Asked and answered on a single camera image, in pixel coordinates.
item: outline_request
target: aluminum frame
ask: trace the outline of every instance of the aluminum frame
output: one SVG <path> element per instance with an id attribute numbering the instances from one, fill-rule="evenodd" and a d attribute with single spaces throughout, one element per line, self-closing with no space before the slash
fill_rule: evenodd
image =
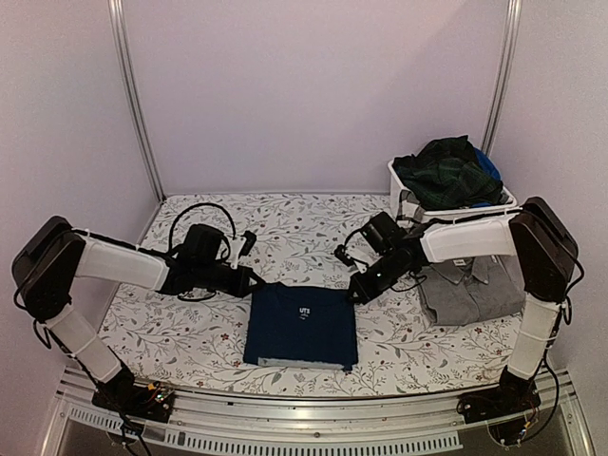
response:
<path id="1" fill-rule="evenodd" d="M 110 19 L 112 23 L 112 32 L 114 33 L 114 42 L 116 44 L 116 53 L 118 55 L 119 65 L 123 76 L 124 91 L 133 120 L 135 134 L 142 153 L 143 165 L 150 181 L 150 186 L 154 192 L 154 196 L 158 202 L 163 202 L 166 198 L 164 189 L 162 188 L 161 175 L 159 168 L 156 165 L 154 153 L 152 152 L 152 144 L 148 136 L 145 120 L 143 118 L 142 104 L 135 83 L 135 75 L 133 72 L 133 62 L 131 61 L 131 53 L 126 33 L 126 23 L 124 21 L 123 0 L 108 0 L 110 9 Z"/>
<path id="2" fill-rule="evenodd" d="M 482 150 L 488 157 L 492 151 L 498 122 L 503 109 L 504 96 L 506 95 L 506 88 L 513 65 L 513 57 L 515 56 L 521 13 L 522 0 L 509 0 L 506 11 L 506 23 L 504 25 L 501 62 L 499 64 L 498 77 L 496 78 L 496 86 L 494 87 L 494 96 L 492 98 L 490 112 L 485 125 L 484 139 L 482 140 Z"/>
<path id="3" fill-rule="evenodd" d="M 566 370 L 558 371 L 560 410 L 568 422 L 568 434 L 575 456 L 594 455 L 575 389 Z M 541 409 L 553 407 L 555 385 L 548 372 L 537 377 Z M 113 412 L 90 404 L 94 388 L 80 370 L 67 368 L 58 388 L 52 426 L 45 440 L 44 456 L 55 456 L 73 408 L 86 409 L 117 420 Z M 145 422 L 144 438 L 151 443 L 182 449 L 198 449 L 198 442 L 240 443 L 258 448 L 391 447 L 420 439 L 440 440 L 453 432 L 483 427 L 489 422 L 465 424 L 456 412 L 463 390 L 416 396 L 318 398 L 256 396 L 209 389 L 177 389 L 173 414 L 168 424 Z"/>

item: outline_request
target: white plastic basket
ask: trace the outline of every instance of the white plastic basket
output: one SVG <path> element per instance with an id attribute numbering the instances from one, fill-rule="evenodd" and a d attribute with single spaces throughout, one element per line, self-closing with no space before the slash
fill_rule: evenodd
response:
<path id="1" fill-rule="evenodd" d="M 451 211 L 426 211 L 420 206 L 420 202 L 399 179 L 397 173 L 392 168 L 393 160 L 389 161 L 390 171 L 390 213 L 397 220 L 399 225 L 410 226 L 411 222 L 405 218 L 412 218 L 420 222 L 430 219 L 455 220 L 462 217 L 475 216 L 478 214 L 499 214 L 505 210 L 517 207 L 517 200 L 511 192 L 503 187 L 503 192 L 507 195 L 506 204 L 486 207 L 472 207 L 467 209 L 454 209 Z"/>

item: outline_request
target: white wall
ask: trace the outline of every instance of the white wall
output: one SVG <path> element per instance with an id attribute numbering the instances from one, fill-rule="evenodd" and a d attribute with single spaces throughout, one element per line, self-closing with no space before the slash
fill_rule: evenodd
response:
<path id="1" fill-rule="evenodd" d="M 13 257 L 53 214 L 135 240 L 155 202 L 129 118 L 104 1 L 2 2 L 0 454 L 36 454 L 65 364 L 12 304 Z M 79 283 L 99 324 L 111 287 Z"/>
<path id="2" fill-rule="evenodd" d="M 130 0 L 169 194 L 387 192 L 431 139 L 481 142 L 506 0 Z"/>
<path id="3" fill-rule="evenodd" d="M 541 195 L 579 243 L 585 281 L 555 348 L 608 454 L 608 3 L 524 2 L 492 159 L 520 199 Z"/>

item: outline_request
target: blue cloth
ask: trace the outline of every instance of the blue cloth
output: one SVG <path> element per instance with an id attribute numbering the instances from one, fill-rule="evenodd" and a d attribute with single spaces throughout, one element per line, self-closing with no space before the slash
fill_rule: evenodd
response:
<path id="1" fill-rule="evenodd" d="M 243 361 L 351 371 L 358 354 L 346 290 L 272 283 L 254 292 Z"/>
<path id="2" fill-rule="evenodd" d="M 487 157 L 487 155 L 475 147 L 475 156 L 479 162 L 480 168 L 482 168 L 486 174 L 489 174 L 492 178 L 497 181 L 501 181 L 501 173 L 498 172 L 494 163 Z"/>

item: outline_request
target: patterned fabric surface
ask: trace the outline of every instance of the patterned fabric surface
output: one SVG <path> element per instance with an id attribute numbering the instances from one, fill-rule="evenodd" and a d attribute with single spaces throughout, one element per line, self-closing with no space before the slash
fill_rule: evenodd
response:
<path id="1" fill-rule="evenodd" d="M 257 234 L 256 246 L 242 263 L 267 282 L 339 289 L 348 287 L 353 270 L 333 256 L 333 249 L 353 229 L 389 207 L 388 197 L 370 195 L 171 197 L 143 246 L 165 250 L 176 214 L 202 201 L 223 205 L 239 233 L 249 229 Z M 220 211 L 203 208 L 183 218 L 176 241 L 197 222 L 230 233 Z M 352 243 L 368 248 L 360 237 Z M 408 285 L 404 280 L 395 288 Z M 352 372 L 259 368 L 242 364 L 250 302 L 250 297 L 218 294 L 205 302 L 186 303 L 121 285 L 100 336 L 140 377 L 257 394 L 369 396 L 495 383 L 520 326 L 520 319 L 513 316 L 460 328 L 430 327 L 417 290 L 387 291 L 356 308 L 359 364 Z"/>

